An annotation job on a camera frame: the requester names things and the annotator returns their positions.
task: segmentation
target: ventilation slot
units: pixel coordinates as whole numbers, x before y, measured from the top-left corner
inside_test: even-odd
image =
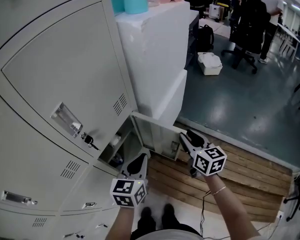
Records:
[[[124,94],[120,96],[120,98],[117,100],[117,102],[113,105],[113,109],[117,116],[119,116],[122,112],[122,110],[125,108],[125,106],[128,104],[126,97]]]
[[[76,171],[79,169],[79,167],[80,164],[74,161],[70,161],[60,176],[67,179],[72,179],[72,177],[76,174]]]
[[[35,219],[34,223],[32,224],[33,228],[41,228],[45,225],[47,218],[38,217]]]

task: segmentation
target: open locker door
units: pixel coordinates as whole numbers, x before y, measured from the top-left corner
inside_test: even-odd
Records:
[[[164,123],[138,112],[132,112],[130,117],[144,148],[172,160],[177,160],[182,147],[180,133],[187,134],[186,130],[166,126]]]

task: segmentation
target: electrical outlet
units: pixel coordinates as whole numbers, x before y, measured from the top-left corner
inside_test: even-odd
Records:
[[[277,218],[280,218],[281,216],[281,219],[284,217],[284,212],[283,211],[278,211],[278,214],[276,215]]]

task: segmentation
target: shoe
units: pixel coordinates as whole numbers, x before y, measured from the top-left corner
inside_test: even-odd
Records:
[[[175,215],[175,208],[171,203],[167,203],[163,208],[164,215]]]
[[[268,58],[265,58],[265,59],[260,58],[260,59],[259,59],[259,62],[260,62],[260,63],[264,63],[264,64],[268,64],[268,63],[269,63],[269,60],[268,60]]]
[[[151,217],[152,215],[152,212],[151,212],[151,208],[150,207],[144,207],[142,209],[142,212],[141,212],[141,218],[144,218],[144,217]]]

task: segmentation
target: gray floor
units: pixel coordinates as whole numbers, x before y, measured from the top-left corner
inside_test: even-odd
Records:
[[[192,61],[179,116],[300,167],[300,91],[293,94],[300,62],[278,56],[278,43],[276,38],[268,53],[271,62],[256,61],[258,72],[252,75],[247,62],[233,69],[233,55],[221,57],[234,44],[215,35],[213,52],[221,58],[221,73],[205,76]]]

